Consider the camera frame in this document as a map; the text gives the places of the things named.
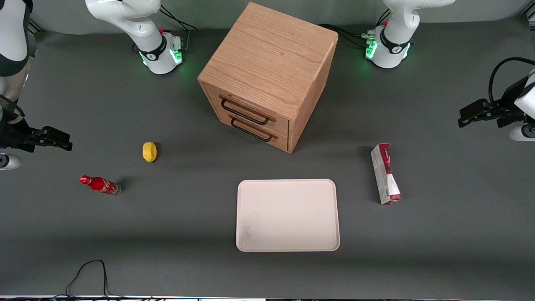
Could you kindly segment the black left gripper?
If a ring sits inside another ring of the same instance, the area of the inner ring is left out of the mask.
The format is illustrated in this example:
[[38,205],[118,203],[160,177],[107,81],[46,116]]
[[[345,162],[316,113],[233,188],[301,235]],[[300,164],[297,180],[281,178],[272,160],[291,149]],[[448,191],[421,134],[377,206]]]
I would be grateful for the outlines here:
[[478,121],[495,120],[498,128],[512,124],[525,124],[526,117],[522,110],[514,105],[513,100],[499,99],[491,101],[478,99],[460,110],[457,120],[459,128],[466,127]]

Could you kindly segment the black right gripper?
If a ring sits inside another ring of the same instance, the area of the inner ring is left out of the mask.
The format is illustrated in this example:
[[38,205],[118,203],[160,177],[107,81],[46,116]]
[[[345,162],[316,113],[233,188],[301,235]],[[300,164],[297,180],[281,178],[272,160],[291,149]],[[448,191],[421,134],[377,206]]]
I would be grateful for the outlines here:
[[1,126],[0,148],[19,149],[28,153],[33,153],[37,146],[57,147],[67,152],[72,150],[73,143],[69,142],[69,134],[51,126],[44,126],[42,140],[36,131],[38,130],[31,128],[25,120],[13,125],[5,122]]

